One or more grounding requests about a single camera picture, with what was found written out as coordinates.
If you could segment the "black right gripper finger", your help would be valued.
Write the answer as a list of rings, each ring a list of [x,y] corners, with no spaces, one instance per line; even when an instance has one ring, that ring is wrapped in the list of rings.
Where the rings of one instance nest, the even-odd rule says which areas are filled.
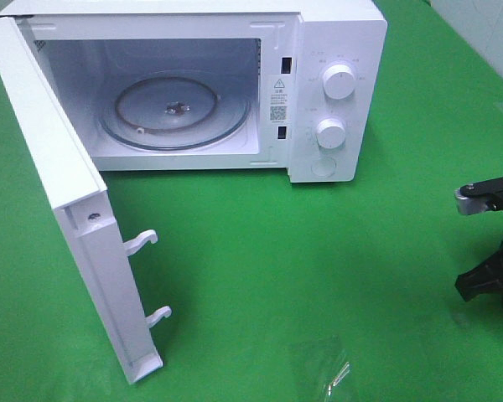
[[[457,277],[455,288],[465,302],[483,294],[503,296],[503,255],[491,255]]]

